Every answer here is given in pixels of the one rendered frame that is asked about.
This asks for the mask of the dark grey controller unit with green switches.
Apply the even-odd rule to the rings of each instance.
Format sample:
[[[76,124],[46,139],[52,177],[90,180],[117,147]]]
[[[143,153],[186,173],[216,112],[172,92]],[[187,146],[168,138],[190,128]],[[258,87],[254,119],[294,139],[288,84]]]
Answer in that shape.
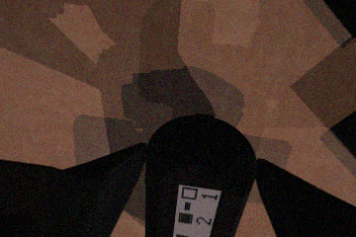
[[[145,237],[234,237],[256,171],[231,124],[204,114],[168,121],[146,148]]]

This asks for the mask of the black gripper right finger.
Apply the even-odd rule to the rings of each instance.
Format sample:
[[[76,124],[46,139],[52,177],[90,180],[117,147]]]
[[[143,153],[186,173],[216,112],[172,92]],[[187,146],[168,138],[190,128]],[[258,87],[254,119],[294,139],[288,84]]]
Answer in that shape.
[[[258,158],[256,184],[277,237],[356,237],[356,206]]]

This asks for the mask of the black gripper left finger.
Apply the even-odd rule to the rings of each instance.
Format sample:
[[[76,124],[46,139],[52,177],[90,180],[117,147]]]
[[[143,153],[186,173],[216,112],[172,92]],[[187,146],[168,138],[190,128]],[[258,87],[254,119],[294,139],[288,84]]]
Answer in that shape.
[[[34,218],[40,237],[111,237],[146,148],[141,142],[62,170],[0,159],[0,212]]]

